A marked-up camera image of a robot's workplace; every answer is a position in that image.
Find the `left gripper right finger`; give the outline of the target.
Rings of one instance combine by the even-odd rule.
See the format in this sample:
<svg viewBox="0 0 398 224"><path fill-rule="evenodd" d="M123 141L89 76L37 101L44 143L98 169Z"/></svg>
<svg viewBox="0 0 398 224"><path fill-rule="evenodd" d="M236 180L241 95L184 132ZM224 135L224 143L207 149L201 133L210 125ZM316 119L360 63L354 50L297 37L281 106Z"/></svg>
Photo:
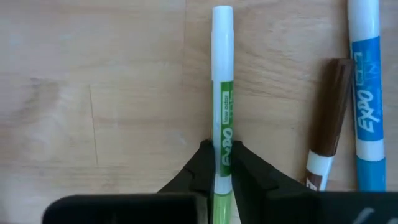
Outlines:
<svg viewBox="0 0 398 224"><path fill-rule="evenodd" d="M233 143L231 170L242 224L318 224L313 192L241 141Z"/></svg>

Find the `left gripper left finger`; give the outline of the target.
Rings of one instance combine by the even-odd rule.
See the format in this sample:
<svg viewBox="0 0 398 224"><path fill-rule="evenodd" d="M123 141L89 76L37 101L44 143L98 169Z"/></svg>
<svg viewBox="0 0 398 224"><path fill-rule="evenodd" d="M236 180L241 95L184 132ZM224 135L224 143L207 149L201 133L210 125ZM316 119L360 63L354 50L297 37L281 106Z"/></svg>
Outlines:
<svg viewBox="0 0 398 224"><path fill-rule="evenodd" d="M210 198L215 180L215 153L212 142L203 140L180 172L158 193L191 193Z"/></svg>

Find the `brown thin whiteboard marker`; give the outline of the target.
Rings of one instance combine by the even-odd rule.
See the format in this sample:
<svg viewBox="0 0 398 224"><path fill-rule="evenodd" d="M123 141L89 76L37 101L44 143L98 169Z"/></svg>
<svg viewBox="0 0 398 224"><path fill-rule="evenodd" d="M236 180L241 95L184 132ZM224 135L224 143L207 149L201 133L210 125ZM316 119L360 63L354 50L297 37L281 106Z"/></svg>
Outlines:
<svg viewBox="0 0 398 224"><path fill-rule="evenodd" d="M305 168L306 187L324 191L338 147L353 79L354 61L348 58L331 60L322 74L313 110Z"/></svg>

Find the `green thin whiteboard marker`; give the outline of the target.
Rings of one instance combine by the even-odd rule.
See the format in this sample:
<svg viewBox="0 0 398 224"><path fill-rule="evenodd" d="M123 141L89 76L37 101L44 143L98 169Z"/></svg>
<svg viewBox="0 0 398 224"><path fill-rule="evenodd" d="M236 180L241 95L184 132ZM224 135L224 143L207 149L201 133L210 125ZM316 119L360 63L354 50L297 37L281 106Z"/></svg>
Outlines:
<svg viewBox="0 0 398 224"><path fill-rule="evenodd" d="M231 217L231 151L233 146L234 16L231 6L212 9L211 79L213 87L212 143L215 185L212 224Z"/></svg>

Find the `blue thin whiteboard marker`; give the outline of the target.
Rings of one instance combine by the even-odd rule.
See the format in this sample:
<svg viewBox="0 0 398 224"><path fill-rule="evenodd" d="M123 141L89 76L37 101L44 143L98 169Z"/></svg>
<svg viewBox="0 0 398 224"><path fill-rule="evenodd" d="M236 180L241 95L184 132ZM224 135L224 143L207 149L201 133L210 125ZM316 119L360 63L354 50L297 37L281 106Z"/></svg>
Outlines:
<svg viewBox="0 0 398 224"><path fill-rule="evenodd" d="M386 190L379 0L347 0L360 191Z"/></svg>

